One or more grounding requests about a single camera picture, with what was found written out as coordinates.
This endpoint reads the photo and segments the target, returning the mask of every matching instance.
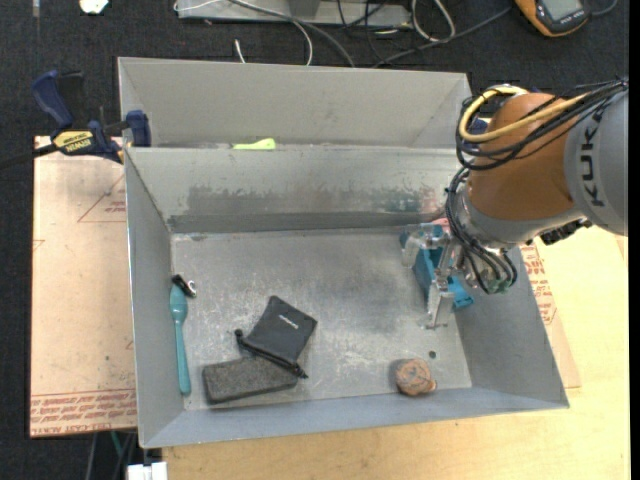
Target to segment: sponge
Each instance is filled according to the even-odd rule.
[[[290,389],[298,382],[297,375],[259,356],[205,366],[202,378],[211,404]]]

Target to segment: black carpet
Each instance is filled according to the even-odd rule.
[[[611,0],[587,1],[597,10]],[[32,0],[0,0],[0,159],[29,152],[34,135],[52,131],[52,121],[30,93],[31,81],[50,69],[83,71],[88,106],[103,106],[106,120],[113,122],[119,119],[118,56],[237,61],[233,40],[239,39],[247,62],[302,64],[306,59],[304,37],[287,23],[181,21],[172,11],[174,0],[110,2],[104,15],[90,17],[78,0],[41,0],[36,19]],[[511,0],[445,3],[459,31],[512,5]],[[361,29],[325,30],[358,67],[378,61]],[[315,65],[346,65],[329,43],[312,37]],[[372,38],[381,57],[412,41],[409,32]],[[541,36],[512,9],[473,34],[398,62],[386,69],[467,73],[474,92],[512,82],[559,94],[576,84],[628,74],[629,0],[619,0],[611,12],[557,39]],[[92,436],[30,440],[27,433],[32,195],[30,163],[0,171],[0,479],[84,478]],[[94,478],[110,478],[115,455],[108,436],[98,439],[96,461]]]

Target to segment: plastic spoon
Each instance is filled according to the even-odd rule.
[[[191,379],[189,379],[189,366],[187,365],[187,353],[184,348],[182,336],[182,324],[187,318],[187,298],[178,285],[171,287],[169,296],[169,310],[176,329],[176,355],[178,358],[178,383],[180,392],[184,396],[191,394]]]

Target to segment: orange device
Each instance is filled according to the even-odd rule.
[[[514,0],[522,14],[548,37],[565,36],[591,16],[582,0]]]

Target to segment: table surface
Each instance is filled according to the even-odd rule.
[[[626,239],[590,228],[540,255],[581,377],[568,409],[166,448],[169,478],[630,478]]]

